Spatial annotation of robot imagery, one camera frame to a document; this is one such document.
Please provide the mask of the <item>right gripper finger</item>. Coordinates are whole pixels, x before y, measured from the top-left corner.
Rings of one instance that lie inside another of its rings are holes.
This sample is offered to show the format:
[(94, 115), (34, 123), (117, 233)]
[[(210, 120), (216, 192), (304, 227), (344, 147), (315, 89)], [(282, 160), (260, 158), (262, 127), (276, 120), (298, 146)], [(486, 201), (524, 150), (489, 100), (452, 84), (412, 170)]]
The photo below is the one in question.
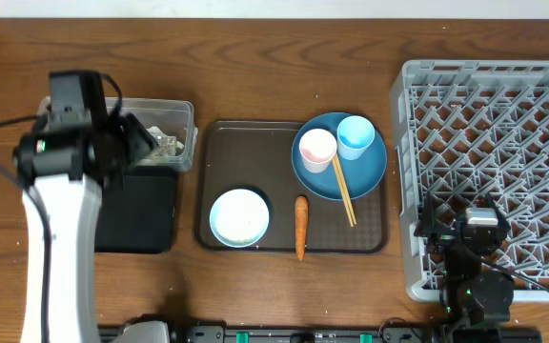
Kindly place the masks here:
[(441, 233), (441, 227), (437, 223), (433, 196), (427, 192), (423, 198), (422, 213), (419, 223), (414, 231), (416, 237), (429, 237)]
[(485, 194), (486, 201), (489, 205), (489, 207), (494, 211), (495, 216), (498, 221), (498, 227), (500, 229), (510, 229), (511, 226), (508, 223), (505, 215), (499, 210), (497, 203), (493, 199), (492, 195), (490, 193)]

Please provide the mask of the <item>foil snack wrapper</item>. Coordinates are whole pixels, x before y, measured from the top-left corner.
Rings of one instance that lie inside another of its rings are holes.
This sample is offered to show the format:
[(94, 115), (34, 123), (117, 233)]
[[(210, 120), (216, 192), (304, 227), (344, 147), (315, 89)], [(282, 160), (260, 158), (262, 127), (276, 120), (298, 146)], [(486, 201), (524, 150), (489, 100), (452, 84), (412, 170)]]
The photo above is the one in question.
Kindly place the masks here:
[(154, 134), (158, 146), (152, 151), (153, 156), (175, 157), (184, 151), (185, 146), (175, 136)]

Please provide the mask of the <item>light blue bowl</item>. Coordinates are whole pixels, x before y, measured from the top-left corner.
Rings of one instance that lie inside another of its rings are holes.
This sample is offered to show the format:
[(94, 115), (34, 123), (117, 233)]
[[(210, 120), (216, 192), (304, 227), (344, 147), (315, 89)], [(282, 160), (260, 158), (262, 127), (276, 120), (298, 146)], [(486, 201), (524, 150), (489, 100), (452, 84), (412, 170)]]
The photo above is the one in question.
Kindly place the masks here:
[(240, 249), (256, 243), (267, 231), (270, 211), (265, 199), (255, 191), (233, 189), (213, 203), (209, 224), (224, 246)]

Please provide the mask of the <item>orange carrot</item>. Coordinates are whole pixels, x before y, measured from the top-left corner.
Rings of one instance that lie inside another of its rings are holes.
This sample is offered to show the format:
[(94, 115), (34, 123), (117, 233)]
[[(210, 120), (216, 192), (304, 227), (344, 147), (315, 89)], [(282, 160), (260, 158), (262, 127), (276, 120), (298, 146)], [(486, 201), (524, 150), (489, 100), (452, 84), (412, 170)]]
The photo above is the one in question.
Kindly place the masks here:
[(305, 256), (309, 204), (304, 195), (295, 200), (295, 253), (299, 261)]

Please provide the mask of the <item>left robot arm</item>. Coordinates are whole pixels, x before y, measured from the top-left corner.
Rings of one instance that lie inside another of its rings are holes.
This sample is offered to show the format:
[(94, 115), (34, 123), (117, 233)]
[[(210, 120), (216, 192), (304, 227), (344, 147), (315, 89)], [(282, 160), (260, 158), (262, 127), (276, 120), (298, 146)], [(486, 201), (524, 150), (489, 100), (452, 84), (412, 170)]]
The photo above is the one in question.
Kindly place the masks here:
[(50, 109), (14, 148), (29, 236), (24, 342), (98, 342), (94, 239), (105, 184), (156, 140), (122, 103), (106, 106), (98, 71), (54, 71)]

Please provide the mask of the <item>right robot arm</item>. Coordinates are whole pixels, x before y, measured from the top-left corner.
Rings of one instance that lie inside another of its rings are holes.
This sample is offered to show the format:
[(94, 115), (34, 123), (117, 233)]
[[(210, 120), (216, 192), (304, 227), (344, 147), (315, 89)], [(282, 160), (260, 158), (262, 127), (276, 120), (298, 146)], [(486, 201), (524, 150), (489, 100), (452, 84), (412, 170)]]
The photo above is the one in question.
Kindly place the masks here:
[(481, 259), (502, 244), (511, 227), (491, 195), (482, 208), (468, 207), (450, 226), (437, 222), (428, 194), (415, 235), (427, 239), (426, 252), (443, 260), (440, 304), (447, 319), (438, 325), (442, 342), (500, 342), (499, 324), (510, 320), (514, 280), (505, 272), (485, 271)]

